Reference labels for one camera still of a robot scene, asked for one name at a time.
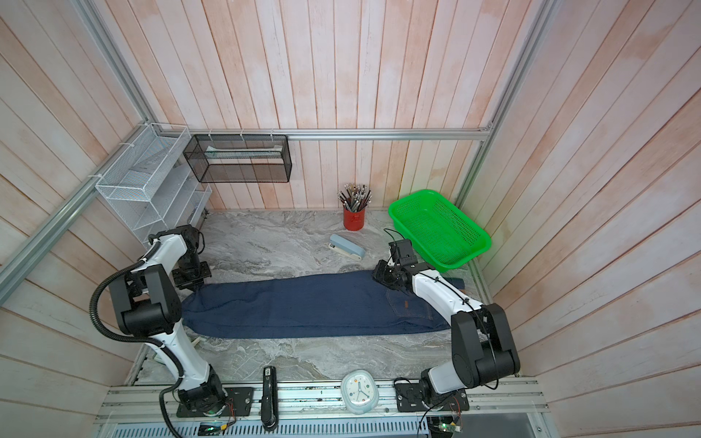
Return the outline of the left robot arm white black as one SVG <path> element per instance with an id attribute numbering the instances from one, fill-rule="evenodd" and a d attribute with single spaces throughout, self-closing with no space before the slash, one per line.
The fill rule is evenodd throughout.
<path id="1" fill-rule="evenodd" d="M 151 348 L 175 377 L 169 391 L 188 414 L 218 416 L 226 391 L 187 337 L 178 295 L 180 289 L 197 291 L 211 276 L 200 259 L 203 234 L 185 224 L 150 235 L 148 242 L 137 262 L 98 284 L 89 301 L 91 323 L 112 341 Z"/>

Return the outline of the dark blue denim trousers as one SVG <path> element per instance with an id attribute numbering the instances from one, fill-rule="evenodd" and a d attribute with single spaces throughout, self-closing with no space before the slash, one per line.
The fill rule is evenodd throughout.
<path id="1" fill-rule="evenodd" d="M 419 334 L 447 330 L 425 300 L 368 271 L 208 284 L 183 301 L 186 327 L 223 339 Z"/>

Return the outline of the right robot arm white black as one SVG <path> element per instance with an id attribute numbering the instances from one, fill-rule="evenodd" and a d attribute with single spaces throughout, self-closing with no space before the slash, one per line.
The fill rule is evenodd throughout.
<path id="1" fill-rule="evenodd" d="M 387 288 L 423 299 L 451 330 L 451 359 L 424 370 L 419 381 L 424 403 L 438 406 L 459 390 L 487 386 L 520 372 L 520 357 L 503 308 L 471 299 L 427 264 L 402 266 L 385 260 L 372 272 Z"/>

